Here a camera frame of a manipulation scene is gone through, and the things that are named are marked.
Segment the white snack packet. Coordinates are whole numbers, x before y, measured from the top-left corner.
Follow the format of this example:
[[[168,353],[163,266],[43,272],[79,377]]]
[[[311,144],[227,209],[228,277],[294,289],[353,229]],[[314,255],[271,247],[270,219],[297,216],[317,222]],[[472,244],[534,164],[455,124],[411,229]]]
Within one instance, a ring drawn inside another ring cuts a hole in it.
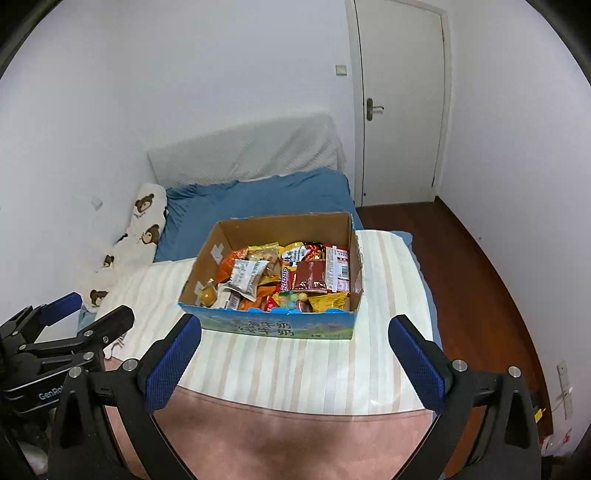
[[[249,301],[256,300],[257,285],[267,264],[267,260],[236,259],[228,280],[228,288]]]

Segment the dark red sauce packet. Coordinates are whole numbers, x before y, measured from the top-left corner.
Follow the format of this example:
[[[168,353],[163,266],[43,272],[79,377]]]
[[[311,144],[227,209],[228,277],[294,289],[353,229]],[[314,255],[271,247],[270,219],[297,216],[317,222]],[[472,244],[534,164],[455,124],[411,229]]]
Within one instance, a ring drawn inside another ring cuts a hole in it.
[[[325,260],[303,261],[294,273],[294,291],[308,293],[327,293],[325,281]]]

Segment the white bear print pillow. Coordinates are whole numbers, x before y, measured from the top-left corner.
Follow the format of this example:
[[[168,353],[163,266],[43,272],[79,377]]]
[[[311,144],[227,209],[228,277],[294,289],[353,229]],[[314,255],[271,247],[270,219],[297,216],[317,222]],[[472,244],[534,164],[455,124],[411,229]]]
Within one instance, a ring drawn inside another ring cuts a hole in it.
[[[121,276],[153,262],[166,214],[165,189],[157,184],[143,184],[132,204],[128,227],[106,252],[102,266],[92,274],[82,291],[86,310],[97,312]]]

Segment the striped cream pink blanket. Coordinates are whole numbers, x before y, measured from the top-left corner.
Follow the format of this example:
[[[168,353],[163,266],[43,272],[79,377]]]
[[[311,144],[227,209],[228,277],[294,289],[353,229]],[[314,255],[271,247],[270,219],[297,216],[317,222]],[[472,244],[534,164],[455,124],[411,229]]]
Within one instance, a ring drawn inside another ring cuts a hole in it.
[[[390,479],[433,416],[388,342],[410,317],[436,339],[437,314],[407,232],[362,230],[353,338],[281,340],[205,332],[156,421],[201,479]]]

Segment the cream red snack packet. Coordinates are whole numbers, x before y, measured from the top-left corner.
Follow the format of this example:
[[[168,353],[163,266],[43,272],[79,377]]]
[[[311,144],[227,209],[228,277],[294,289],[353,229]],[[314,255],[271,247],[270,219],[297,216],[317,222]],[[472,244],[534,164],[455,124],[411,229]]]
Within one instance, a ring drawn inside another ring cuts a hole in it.
[[[212,308],[238,310],[240,301],[242,301],[242,295],[232,290],[228,284],[222,283],[217,286],[217,297]]]

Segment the blue bed sheet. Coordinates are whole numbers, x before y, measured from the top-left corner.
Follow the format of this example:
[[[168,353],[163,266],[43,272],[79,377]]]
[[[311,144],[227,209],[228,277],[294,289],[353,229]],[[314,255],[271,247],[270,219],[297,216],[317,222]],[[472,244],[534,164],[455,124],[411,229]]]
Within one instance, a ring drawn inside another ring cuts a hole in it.
[[[362,238],[363,225],[356,214],[348,181],[341,173],[328,168],[252,182],[185,185],[167,189],[166,197],[166,223],[155,254],[158,262],[190,259],[193,265],[219,221],[308,213],[351,214],[363,276],[355,326],[366,313],[369,300],[377,299],[379,294],[391,297],[400,291],[401,283],[394,279],[394,267],[407,265],[413,279],[421,278],[416,259],[406,247],[409,236],[386,233],[384,242],[367,252],[362,250],[367,243]]]

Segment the red candy packet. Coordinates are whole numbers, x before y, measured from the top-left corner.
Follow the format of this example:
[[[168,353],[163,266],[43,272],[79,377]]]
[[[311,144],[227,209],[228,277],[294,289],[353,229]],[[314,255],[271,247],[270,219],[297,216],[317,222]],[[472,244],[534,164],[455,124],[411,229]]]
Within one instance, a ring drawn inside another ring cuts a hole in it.
[[[279,299],[279,297],[277,297],[277,296],[273,296],[273,295],[267,296],[263,302],[263,312],[270,312],[274,308],[280,307],[280,303],[277,302],[278,299]]]

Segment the yellow biscuit bag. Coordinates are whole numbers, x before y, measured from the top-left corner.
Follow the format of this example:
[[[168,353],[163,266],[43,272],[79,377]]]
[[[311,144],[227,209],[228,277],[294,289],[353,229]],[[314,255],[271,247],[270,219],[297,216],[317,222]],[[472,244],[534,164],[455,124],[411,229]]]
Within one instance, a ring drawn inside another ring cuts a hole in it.
[[[280,281],[280,245],[277,242],[247,247],[246,259],[266,261],[266,267],[260,276],[259,285]]]

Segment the cardboard milk carton box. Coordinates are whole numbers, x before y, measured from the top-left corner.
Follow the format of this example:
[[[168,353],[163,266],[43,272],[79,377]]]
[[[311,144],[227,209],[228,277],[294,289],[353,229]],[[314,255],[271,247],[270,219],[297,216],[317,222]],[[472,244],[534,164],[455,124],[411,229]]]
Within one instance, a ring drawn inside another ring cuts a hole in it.
[[[215,282],[221,260],[233,250],[277,242],[301,241],[335,245],[349,251],[348,309],[303,313],[283,308],[263,312],[213,309],[197,305],[197,289]],[[363,292],[362,262],[353,217],[345,212],[249,217],[217,222],[193,263],[179,307],[200,320],[202,328],[218,332],[297,339],[351,339]]]

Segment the yellow snack bag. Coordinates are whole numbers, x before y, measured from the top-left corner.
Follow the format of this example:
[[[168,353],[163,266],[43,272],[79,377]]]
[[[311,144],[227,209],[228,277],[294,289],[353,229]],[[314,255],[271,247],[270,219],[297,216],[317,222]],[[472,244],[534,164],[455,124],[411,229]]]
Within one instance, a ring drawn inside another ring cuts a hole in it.
[[[328,310],[336,309],[346,311],[348,307],[349,294],[346,292],[327,293],[322,295],[311,295],[308,303],[315,313],[325,313]]]

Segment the instant noodle packet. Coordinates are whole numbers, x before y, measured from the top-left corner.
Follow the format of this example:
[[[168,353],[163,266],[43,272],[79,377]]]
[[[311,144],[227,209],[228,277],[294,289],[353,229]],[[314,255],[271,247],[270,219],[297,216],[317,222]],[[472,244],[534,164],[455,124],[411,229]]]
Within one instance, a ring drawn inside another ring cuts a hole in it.
[[[304,243],[301,241],[280,246],[280,290],[293,288],[297,265],[303,261],[325,260],[325,245],[318,242]]]

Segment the red white noodle packet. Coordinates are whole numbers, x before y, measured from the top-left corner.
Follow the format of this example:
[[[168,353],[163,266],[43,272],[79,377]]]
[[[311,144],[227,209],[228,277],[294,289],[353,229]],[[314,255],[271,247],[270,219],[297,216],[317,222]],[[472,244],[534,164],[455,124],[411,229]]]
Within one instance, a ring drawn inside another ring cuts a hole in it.
[[[325,286],[332,293],[349,293],[349,251],[325,246]]]

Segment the white door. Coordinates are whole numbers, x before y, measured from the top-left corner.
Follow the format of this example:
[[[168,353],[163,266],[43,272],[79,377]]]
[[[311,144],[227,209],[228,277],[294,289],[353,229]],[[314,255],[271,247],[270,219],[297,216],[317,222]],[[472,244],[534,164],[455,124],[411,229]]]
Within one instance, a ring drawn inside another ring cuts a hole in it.
[[[449,123],[447,12],[424,1],[356,1],[363,207],[434,199]],[[366,99],[384,106],[366,119]]]

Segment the white wall socket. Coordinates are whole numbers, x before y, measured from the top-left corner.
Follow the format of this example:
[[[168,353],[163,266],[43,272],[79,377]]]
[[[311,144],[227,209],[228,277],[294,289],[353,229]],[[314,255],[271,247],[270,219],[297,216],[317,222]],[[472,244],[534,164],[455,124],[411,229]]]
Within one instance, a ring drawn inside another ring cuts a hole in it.
[[[103,202],[98,197],[92,197],[91,205],[95,211],[99,211],[103,205]]]

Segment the white light switch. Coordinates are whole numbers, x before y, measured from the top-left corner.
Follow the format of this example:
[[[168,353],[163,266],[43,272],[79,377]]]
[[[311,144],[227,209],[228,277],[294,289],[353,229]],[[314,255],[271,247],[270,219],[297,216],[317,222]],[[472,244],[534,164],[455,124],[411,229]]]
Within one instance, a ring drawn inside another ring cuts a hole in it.
[[[348,69],[346,69],[346,65],[337,65],[337,66],[335,66],[335,75],[337,75],[337,76],[346,76],[346,75],[348,75]]]

